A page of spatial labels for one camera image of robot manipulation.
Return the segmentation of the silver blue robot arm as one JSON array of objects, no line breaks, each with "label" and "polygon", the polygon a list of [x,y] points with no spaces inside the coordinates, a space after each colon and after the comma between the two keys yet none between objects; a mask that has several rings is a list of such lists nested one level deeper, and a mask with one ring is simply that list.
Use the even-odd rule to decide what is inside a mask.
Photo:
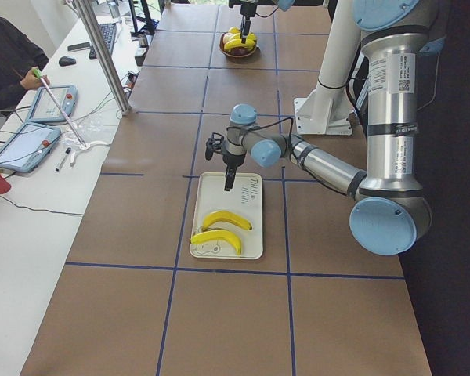
[{"label": "silver blue robot arm", "polygon": [[[206,158],[222,155],[225,188],[247,156],[268,167],[286,157],[317,181],[356,203],[349,226],[357,242],[378,255],[410,249],[431,226],[432,214],[414,177],[417,71],[420,56],[445,41],[448,1],[340,1],[316,88],[295,100],[298,131],[266,133],[255,109],[235,106],[224,136],[206,143]],[[304,135],[346,135],[354,108],[349,80],[358,56],[368,61],[367,167],[358,169],[304,140]]]},{"label": "silver blue robot arm", "polygon": [[[287,11],[294,4],[294,0],[271,0],[277,8]],[[251,28],[251,18],[256,16],[258,0],[243,0],[240,5],[240,14],[242,21],[240,24],[240,39],[243,44],[246,43]]]}]

